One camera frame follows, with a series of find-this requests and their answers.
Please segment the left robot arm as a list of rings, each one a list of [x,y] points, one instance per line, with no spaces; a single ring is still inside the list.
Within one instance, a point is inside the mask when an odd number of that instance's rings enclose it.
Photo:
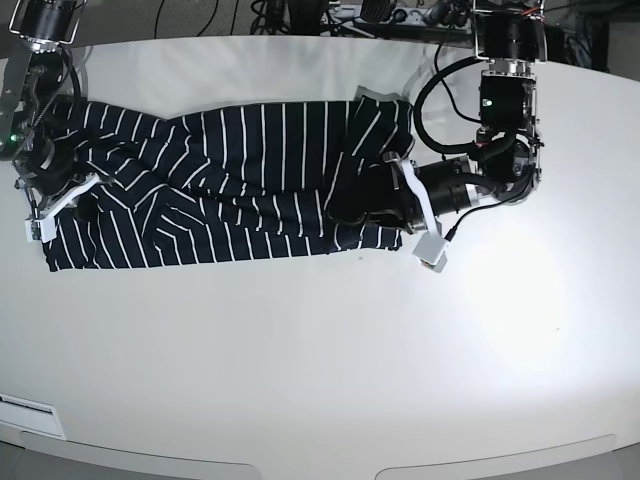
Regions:
[[[474,212],[484,198],[496,206],[524,200],[540,180],[533,65],[547,58],[542,1],[436,1],[420,11],[418,26],[449,37],[471,36],[473,53],[444,68],[418,93],[413,124],[418,138],[441,155],[439,162],[401,170],[391,153],[379,173],[357,180],[329,203],[337,223],[380,226],[414,233],[452,212]],[[474,140],[443,144],[428,132],[422,110],[449,76],[484,64]]]

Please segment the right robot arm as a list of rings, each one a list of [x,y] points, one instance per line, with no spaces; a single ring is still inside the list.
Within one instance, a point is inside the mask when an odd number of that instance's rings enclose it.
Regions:
[[[18,37],[1,88],[1,160],[19,175],[38,214],[89,179],[70,147],[53,134],[72,126],[80,114],[81,85],[70,45],[84,1],[18,1],[8,29]]]

